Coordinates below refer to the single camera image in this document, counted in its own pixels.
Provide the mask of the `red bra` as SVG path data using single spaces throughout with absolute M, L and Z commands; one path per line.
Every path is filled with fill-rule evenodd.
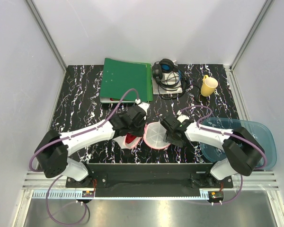
M 134 136 L 134 135 L 128 133 L 128 134 L 126 135 L 126 137 L 125 137 L 125 143 L 126 143 L 126 144 L 130 144 L 130 143 L 132 143 L 136 138 L 137 138 L 137 136 Z

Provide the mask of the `white pink mesh laundry bag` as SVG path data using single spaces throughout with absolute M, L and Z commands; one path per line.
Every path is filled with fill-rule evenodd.
M 152 122 L 146 124 L 144 127 L 144 135 L 137 137 L 132 143 L 126 144 L 125 137 L 121 136 L 113 139 L 118 143 L 121 149 L 133 149 L 137 147 L 138 143 L 143 141 L 151 149 L 165 149 L 170 146 L 170 143 L 164 141 L 166 129 L 159 122 Z

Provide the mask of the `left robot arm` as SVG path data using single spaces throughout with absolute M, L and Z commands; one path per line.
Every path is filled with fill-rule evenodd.
M 64 175 L 82 187 L 90 186 L 92 174 L 84 163 L 70 156 L 80 149 L 106 140 L 114 140 L 122 149 L 135 148 L 143 138 L 149 107 L 148 103 L 142 102 L 80 130 L 65 133 L 48 131 L 35 151 L 45 177 Z

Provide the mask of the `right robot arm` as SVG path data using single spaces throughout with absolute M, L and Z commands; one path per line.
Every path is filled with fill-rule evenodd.
M 193 122 L 188 116 L 166 117 L 160 124 L 166 130 L 164 140 L 177 147 L 186 141 L 204 143 L 224 151 L 226 158 L 217 161 L 205 176 L 210 187 L 217 187 L 230 175 L 249 176 L 263 160 L 267 163 L 264 149 L 244 127 L 218 129 Z

